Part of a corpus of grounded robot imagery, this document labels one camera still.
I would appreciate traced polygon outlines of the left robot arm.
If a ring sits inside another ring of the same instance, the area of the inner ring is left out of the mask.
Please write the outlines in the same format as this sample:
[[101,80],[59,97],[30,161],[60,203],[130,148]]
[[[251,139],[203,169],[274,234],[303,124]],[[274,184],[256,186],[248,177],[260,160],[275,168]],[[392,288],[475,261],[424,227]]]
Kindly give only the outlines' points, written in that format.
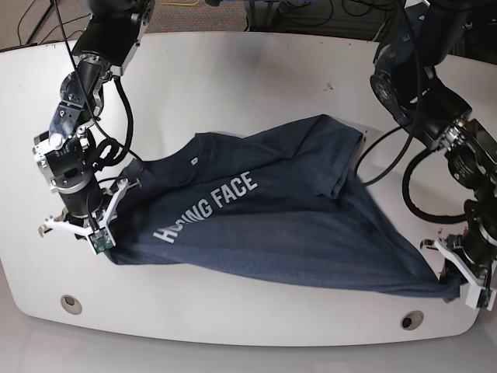
[[[436,66],[449,54],[467,18],[486,1],[399,1],[387,36],[374,57],[370,85],[382,106],[425,150],[407,166],[402,179],[406,207],[423,221],[438,225],[467,223],[467,231],[447,245],[488,287],[496,262],[496,143],[471,106],[446,87]],[[411,199],[416,166],[438,151],[445,152],[450,175],[473,191],[464,213],[434,215]]]

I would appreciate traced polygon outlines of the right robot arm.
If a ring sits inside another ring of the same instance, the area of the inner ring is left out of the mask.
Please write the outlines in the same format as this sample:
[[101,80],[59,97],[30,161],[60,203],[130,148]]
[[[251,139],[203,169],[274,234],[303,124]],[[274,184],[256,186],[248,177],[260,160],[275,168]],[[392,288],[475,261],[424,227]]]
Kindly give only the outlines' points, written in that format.
[[[67,48],[72,72],[61,84],[61,101],[48,131],[34,140],[33,156],[50,190],[65,209],[48,218],[40,234],[54,228],[85,238],[107,228],[117,198],[107,197],[96,173],[115,166],[131,153],[134,120],[121,78],[151,21],[153,1],[88,1],[90,20],[74,46]],[[123,142],[106,134],[97,143],[90,128],[97,127],[104,107],[103,86],[114,82],[127,115]]]

